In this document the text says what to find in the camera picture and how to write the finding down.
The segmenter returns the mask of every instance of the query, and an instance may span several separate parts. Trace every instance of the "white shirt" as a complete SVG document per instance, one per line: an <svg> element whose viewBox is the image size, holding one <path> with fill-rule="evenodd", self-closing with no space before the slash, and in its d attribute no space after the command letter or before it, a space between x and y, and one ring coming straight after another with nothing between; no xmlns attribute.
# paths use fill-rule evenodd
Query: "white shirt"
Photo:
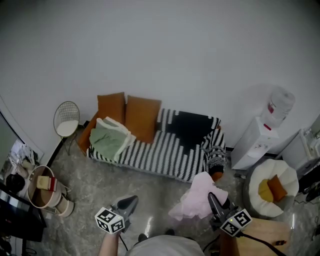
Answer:
<svg viewBox="0 0 320 256"><path fill-rule="evenodd" d="M204 256L204 253L196 241L159 235L138 243L125 256Z"/></svg>

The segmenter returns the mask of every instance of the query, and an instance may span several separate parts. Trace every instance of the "yellow pillow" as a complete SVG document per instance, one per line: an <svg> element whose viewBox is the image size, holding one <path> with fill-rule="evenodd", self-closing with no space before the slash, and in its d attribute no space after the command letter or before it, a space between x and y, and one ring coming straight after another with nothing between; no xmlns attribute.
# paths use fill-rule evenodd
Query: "yellow pillow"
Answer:
<svg viewBox="0 0 320 256"><path fill-rule="evenodd" d="M268 186L268 179L264 179L263 181L261 181L261 183L259 184L258 194L263 200L267 202L272 203L274 201L274 195L272 194Z"/></svg>

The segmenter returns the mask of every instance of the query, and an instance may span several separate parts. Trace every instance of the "pink cloth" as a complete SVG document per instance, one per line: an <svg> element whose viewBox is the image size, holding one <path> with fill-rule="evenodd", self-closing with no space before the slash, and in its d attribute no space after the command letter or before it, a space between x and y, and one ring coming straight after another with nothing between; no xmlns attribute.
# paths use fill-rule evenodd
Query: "pink cloth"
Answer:
<svg viewBox="0 0 320 256"><path fill-rule="evenodd" d="M180 203L169 211L169 216L181 221L183 218L193 218L198 215L200 219L212 213L208 201L208 194L212 192L221 205L228 197L228 192L214 185L211 176L203 171L194 176L191 188L181 197Z"/></svg>

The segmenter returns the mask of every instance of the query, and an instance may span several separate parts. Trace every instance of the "wire chair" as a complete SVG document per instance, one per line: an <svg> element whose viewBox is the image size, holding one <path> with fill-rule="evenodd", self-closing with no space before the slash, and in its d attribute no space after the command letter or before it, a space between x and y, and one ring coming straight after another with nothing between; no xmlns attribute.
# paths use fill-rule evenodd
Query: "wire chair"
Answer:
<svg viewBox="0 0 320 256"><path fill-rule="evenodd" d="M80 121L80 111L78 106L72 101L65 101L56 109L53 118L53 127L61 138L61 141L64 145L65 151L70 155L70 147L73 140L76 138L77 134L75 131L78 128L78 124ZM64 138L68 138L73 136L69 148L64 143Z"/></svg>

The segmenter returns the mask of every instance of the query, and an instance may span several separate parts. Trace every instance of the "pillow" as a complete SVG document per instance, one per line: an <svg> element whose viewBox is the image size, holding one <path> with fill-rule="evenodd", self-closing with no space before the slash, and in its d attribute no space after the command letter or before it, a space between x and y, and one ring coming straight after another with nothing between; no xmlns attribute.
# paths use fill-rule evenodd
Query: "pillow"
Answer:
<svg viewBox="0 0 320 256"><path fill-rule="evenodd" d="M125 127L136 139L153 143L161 100L138 98L128 95Z"/></svg>
<svg viewBox="0 0 320 256"><path fill-rule="evenodd" d="M263 179L259 184L258 194L264 201L267 201L270 203L274 201L274 195L272 194L270 188L268 187L267 179Z"/></svg>
<svg viewBox="0 0 320 256"><path fill-rule="evenodd" d="M285 191L285 189L282 187L278 175L275 175L272 179L268 180L267 184L276 202L279 202L283 197L286 196L287 191Z"/></svg>
<svg viewBox="0 0 320 256"><path fill-rule="evenodd" d="M125 124L125 93L119 92L109 95L98 95L98 117L104 119L110 117L113 120Z"/></svg>

